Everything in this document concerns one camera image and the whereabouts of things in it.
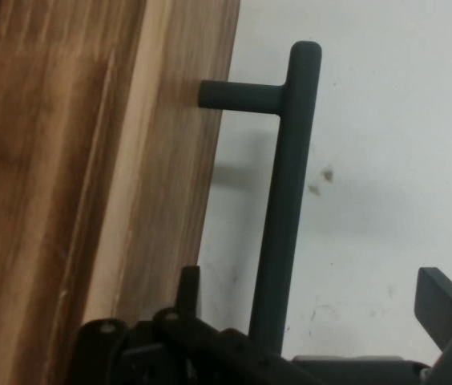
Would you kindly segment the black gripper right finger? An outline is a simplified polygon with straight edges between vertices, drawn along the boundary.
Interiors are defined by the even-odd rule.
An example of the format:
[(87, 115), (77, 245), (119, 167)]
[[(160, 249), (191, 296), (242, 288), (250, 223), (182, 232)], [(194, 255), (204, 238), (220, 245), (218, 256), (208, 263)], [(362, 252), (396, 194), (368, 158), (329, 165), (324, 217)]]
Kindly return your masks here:
[(452, 281), (440, 269), (418, 270), (414, 314), (441, 351), (423, 383), (452, 384)]

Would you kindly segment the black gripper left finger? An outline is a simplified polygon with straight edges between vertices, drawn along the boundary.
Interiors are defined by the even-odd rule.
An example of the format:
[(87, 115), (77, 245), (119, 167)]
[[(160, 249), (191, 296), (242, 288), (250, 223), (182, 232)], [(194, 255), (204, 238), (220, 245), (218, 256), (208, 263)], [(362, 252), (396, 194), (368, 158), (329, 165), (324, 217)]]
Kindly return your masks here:
[(235, 330), (197, 316), (200, 268), (180, 272), (175, 303), (148, 321), (84, 324), (74, 349), (76, 384), (289, 384), (289, 362)]

